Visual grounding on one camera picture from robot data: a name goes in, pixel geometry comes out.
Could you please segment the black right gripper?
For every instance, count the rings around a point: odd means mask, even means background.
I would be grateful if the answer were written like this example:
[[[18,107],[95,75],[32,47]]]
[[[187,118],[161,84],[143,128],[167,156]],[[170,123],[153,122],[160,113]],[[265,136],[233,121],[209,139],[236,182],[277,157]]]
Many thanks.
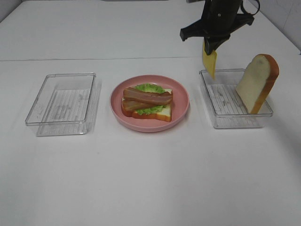
[[[206,0],[201,18],[180,30],[182,41],[190,37],[204,37],[205,53],[216,51],[229,35],[240,27],[252,25],[254,16],[243,9],[241,0]]]

